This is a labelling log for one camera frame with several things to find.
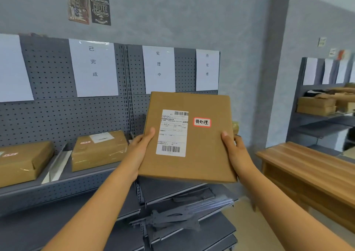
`wooden table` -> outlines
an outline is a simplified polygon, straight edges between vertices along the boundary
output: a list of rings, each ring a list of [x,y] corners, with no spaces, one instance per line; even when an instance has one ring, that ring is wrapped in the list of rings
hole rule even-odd
[[[293,201],[355,233],[355,164],[292,142],[256,155],[262,173]]]

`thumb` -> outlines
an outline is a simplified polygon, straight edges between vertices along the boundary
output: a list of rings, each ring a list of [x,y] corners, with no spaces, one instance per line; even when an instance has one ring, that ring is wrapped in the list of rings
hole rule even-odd
[[[154,137],[154,135],[155,135],[155,128],[151,127],[149,133],[145,135],[143,139],[140,141],[140,144],[142,144],[146,148],[148,146],[148,143]]]
[[[235,149],[234,141],[231,137],[228,136],[227,132],[223,131],[221,134],[222,141],[224,142],[225,146],[227,146],[228,152],[231,153]]]

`coffee poster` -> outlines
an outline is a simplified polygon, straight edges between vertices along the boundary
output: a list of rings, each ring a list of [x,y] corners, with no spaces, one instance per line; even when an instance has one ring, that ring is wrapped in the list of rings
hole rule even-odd
[[[109,0],[90,0],[90,6],[93,23],[111,25]]]
[[[89,20],[89,0],[68,0],[69,20],[88,25]]]

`wooden tabletop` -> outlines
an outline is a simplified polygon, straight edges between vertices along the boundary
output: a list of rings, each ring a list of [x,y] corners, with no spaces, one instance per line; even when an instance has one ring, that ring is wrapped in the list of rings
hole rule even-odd
[[[256,155],[355,208],[355,164],[292,142],[267,148]]]

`left hand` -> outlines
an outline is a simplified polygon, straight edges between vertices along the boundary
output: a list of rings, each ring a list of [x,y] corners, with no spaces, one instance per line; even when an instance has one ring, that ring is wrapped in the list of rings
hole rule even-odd
[[[146,154],[148,143],[151,141],[154,134],[155,129],[151,127],[149,133],[145,136],[138,135],[135,137],[128,146],[126,156],[121,161],[119,167],[123,167],[123,169],[131,175],[132,182],[138,177],[138,169],[143,161],[144,155]]]

